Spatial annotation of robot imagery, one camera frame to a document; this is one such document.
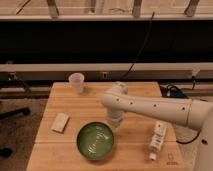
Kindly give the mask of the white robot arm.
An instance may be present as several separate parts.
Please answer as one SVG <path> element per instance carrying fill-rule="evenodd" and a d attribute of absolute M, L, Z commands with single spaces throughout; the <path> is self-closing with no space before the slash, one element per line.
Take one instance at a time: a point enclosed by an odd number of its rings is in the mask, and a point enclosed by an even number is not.
<path fill-rule="evenodd" d="M 100 99 L 107 121 L 118 127 L 124 112 L 133 112 L 199 131 L 200 144 L 193 171 L 213 171 L 213 102 L 128 94 L 127 85 L 115 82 Z"/>

